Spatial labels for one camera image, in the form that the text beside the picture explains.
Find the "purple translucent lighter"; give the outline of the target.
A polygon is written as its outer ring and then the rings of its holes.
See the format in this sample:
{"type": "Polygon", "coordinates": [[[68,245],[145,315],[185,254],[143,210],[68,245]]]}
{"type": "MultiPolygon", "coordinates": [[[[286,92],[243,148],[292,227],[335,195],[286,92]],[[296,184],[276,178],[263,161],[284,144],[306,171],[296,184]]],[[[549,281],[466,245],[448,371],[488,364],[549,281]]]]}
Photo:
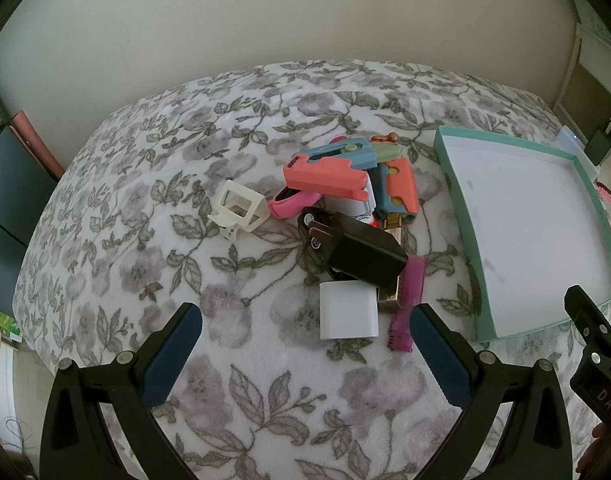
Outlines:
{"type": "Polygon", "coordinates": [[[399,276],[398,302],[400,309],[394,313],[387,347],[391,351],[411,352],[413,337],[409,329],[412,310],[423,301],[426,277],[426,258],[410,255],[409,262],[399,276]]]}

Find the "white USB charger cube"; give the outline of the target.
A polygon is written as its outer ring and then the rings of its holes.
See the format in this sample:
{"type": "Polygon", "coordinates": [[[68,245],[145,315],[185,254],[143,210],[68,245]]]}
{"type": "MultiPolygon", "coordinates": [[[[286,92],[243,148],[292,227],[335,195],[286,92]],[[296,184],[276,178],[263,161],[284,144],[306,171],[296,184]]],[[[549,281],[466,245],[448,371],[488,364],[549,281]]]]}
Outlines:
{"type": "Polygon", "coordinates": [[[362,281],[320,284],[319,333],[322,340],[378,337],[376,287],[362,281]]]}

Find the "gold black patterned bar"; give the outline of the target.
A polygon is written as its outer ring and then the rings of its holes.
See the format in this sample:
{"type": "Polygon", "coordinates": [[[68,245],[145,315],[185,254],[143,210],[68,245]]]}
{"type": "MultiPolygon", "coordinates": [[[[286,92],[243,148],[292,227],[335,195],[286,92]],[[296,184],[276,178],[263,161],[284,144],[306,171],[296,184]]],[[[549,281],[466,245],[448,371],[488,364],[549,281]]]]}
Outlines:
{"type": "MultiPolygon", "coordinates": [[[[402,217],[401,214],[388,214],[383,220],[383,229],[389,233],[394,240],[402,244],[402,217]]],[[[401,309],[399,301],[399,279],[396,278],[394,285],[389,289],[379,289],[377,292],[377,304],[381,313],[393,314],[401,309]]]]}

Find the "black power adapter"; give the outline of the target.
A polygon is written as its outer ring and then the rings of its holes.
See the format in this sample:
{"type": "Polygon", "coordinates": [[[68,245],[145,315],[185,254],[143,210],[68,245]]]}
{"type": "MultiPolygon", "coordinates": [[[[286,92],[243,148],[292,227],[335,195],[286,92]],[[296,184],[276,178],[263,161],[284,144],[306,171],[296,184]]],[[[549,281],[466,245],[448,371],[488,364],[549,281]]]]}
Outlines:
{"type": "Polygon", "coordinates": [[[393,292],[409,262],[393,235],[340,212],[307,207],[298,228],[309,255],[337,281],[359,280],[393,292]]]}

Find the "white plastic bracket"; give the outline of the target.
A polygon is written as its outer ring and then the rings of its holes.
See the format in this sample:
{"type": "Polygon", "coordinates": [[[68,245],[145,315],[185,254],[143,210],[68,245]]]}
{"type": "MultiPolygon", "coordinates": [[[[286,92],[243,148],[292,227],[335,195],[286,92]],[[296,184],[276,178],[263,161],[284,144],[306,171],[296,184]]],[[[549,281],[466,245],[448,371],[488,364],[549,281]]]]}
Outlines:
{"type": "Polygon", "coordinates": [[[251,233],[270,218],[265,197],[232,180],[226,180],[215,195],[208,218],[226,240],[235,242],[240,231],[251,233]]]}

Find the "pink smartwatch band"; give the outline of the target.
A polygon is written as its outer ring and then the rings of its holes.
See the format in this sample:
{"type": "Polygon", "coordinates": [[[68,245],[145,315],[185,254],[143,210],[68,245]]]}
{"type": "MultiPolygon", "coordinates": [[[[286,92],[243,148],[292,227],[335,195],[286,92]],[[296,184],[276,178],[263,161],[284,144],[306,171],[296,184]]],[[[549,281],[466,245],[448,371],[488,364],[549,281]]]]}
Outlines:
{"type": "Polygon", "coordinates": [[[314,206],[322,197],[321,193],[284,186],[268,202],[268,209],[277,219],[290,219],[299,216],[304,208],[314,206]]]}

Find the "coral blue folding toy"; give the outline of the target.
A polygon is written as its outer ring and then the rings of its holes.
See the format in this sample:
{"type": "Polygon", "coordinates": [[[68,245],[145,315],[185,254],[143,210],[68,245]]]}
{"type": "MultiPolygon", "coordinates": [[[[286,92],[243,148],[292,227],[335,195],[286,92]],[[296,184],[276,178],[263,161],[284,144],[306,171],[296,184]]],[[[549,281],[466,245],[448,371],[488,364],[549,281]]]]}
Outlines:
{"type": "Polygon", "coordinates": [[[376,166],[368,141],[345,139],[296,153],[282,171],[289,188],[367,202],[367,171],[376,166]]]}

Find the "teal rimmed white tray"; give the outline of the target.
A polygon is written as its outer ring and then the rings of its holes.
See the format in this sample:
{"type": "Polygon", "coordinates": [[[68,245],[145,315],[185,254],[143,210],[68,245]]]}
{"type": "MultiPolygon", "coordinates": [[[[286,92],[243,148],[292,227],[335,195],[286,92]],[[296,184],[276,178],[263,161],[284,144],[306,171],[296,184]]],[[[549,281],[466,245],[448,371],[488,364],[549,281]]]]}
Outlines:
{"type": "Polygon", "coordinates": [[[479,341],[567,321],[567,289],[611,301],[611,225],[581,162],[560,148],[456,127],[433,142],[480,294],[479,341]]]}

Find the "black box on floor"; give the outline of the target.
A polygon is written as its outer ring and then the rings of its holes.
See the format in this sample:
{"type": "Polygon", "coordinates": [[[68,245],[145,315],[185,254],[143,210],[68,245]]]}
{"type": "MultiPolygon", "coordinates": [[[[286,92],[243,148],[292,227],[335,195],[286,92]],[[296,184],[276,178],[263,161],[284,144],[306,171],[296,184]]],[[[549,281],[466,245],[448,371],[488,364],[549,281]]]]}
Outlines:
{"type": "Polygon", "coordinates": [[[611,135],[604,130],[596,130],[584,148],[584,154],[594,166],[601,163],[611,149],[611,135]]]}

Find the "white router box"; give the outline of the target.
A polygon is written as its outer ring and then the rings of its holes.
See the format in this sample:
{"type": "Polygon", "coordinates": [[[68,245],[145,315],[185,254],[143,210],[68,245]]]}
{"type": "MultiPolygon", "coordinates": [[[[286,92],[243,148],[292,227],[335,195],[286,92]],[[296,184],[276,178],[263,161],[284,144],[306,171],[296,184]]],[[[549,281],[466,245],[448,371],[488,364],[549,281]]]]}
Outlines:
{"type": "Polygon", "coordinates": [[[577,134],[568,126],[562,126],[557,133],[556,141],[566,152],[581,158],[584,156],[584,144],[577,134]]]}

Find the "dark teal cabinet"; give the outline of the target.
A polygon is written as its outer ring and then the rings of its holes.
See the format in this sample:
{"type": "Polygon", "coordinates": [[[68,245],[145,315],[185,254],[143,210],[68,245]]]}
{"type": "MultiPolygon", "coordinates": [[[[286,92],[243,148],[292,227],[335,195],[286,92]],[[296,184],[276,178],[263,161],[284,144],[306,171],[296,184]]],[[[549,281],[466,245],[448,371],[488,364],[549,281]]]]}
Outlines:
{"type": "Polygon", "coordinates": [[[22,262],[56,180],[0,114],[0,312],[13,315],[22,262]]]}

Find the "white shelf unit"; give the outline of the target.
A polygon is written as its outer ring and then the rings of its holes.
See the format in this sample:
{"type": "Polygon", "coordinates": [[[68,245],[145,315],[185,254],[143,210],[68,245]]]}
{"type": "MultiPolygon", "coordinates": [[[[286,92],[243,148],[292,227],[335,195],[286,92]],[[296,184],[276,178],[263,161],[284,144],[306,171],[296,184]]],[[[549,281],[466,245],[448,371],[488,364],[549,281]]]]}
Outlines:
{"type": "Polygon", "coordinates": [[[611,33],[587,0],[572,2],[575,40],[554,112],[586,144],[611,131],[611,33]]]}

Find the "pink brown puppy figure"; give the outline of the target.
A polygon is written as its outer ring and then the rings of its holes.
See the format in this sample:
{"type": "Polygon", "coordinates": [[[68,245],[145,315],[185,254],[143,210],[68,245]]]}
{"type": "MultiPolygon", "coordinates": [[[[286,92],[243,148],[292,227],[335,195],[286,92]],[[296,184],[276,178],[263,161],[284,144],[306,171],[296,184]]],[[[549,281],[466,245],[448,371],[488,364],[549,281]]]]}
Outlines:
{"type": "MultiPolygon", "coordinates": [[[[348,140],[348,136],[335,136],[329,141],[329,144],[338,143],[344,140],[348,140]]],[[[388,134],[375,134],[375,136],[371,136],[369,138],[369,142],[371,143],[391,143],[397,144],[399,142],[399,137],[395,132],[389,132],[388,134]]]]}

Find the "floral grey white blanket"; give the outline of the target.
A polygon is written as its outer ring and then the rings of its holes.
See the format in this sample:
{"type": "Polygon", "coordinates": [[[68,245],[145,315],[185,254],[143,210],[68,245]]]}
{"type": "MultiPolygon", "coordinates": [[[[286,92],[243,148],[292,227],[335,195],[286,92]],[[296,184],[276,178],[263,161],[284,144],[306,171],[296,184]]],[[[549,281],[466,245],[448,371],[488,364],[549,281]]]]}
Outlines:
{"type": "Polygon", "coordinates": [[[432,150],[456,126],[553,144],[538,96],[416,64],[272,64],[182,84],[112,113],[60,180],[14,292],[49,368],[135,350],[185,301],[203,333],[153,415],[197,479],[410,479],[457,417],[419,356],[385,338],[323,341],[319,282],[296,226],[270,220],[230,242],[209,220],[220,182],[264,195],[300,148],[395,132],[429,260],[428,299],[469,330],[473,271],[432,150]]]}

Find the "pink board by wall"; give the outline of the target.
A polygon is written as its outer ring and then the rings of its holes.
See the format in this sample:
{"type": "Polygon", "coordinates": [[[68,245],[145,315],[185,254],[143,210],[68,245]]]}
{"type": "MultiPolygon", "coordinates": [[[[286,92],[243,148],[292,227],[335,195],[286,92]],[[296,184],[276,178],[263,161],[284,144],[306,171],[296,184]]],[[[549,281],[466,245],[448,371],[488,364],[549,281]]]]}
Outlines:
{"type": "Polygon", "coordinates": [[[19,110],[17,114],[12,116],[11,122],[32,154],[56,179],[60,179],[64,174],[63,166],[60,165],[60,162],[51,153],[25,112],[19,110]]]}

